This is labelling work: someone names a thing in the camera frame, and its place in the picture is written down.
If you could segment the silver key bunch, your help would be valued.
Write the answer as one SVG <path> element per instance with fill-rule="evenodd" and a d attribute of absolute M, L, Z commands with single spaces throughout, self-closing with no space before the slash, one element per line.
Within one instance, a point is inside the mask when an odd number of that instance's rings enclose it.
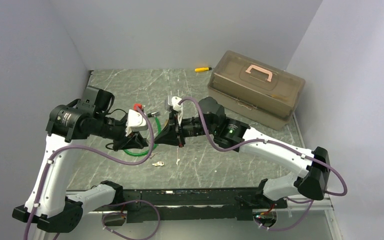
<path fill-rule="evenodd" d="M 165 165 L 165 163 L 163 161 L 158 161 L 158 162 L 153 163 L 152 165 L 156 166 L 156 167 L 162 167 Z"/>

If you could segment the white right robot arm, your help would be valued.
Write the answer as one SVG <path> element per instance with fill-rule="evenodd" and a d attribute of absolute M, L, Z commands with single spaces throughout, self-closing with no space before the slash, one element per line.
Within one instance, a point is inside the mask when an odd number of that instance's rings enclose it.
<path fill-rule="evenodd" d="M 188 97 L 187 100 L 195 104 L 198 116 L 184 118 L 184 100 L 169 97 L 165 102 L 168 122 L 155 137 L 156 144 L 181 148 L 186 138 L 209 135 L 209 142 L 220 152 L 248 153 L 287 168 L 288 175 L 260 182 L 255 200 L 262 208 L 293 195 L 314 201 L 324 199 L 330 175 L 326 149 L 305 149 L 269 137 L 242 121 L 227 117 L 225 108 L 212 97 L 200 101 Z"/>

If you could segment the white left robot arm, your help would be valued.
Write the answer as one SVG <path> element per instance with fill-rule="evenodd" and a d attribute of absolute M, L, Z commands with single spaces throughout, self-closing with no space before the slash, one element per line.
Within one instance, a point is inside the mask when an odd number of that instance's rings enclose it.
<path fill-rule="evenodd" d="M 12 217 L 47 233 L 69 233 L 82 216 L 107 206 L 119 209 L 124 203 L 123 187 L 106 180 L 81 193 L 68 196 L 67 187 L 79 150 L 114 157 L 86 146 L 85 140 L 97 136 L 110 140 L 114 151 L 153 148 L 141 132 L 152 128 L 142 107 L 129 110 L 122 119 L 110 117 L 115 96 L 106 90 L 87 86 L 82 97 L 58 105 L 49 114 L 46 146 L 40 171 L 27 201 L 13 209 Z"/>

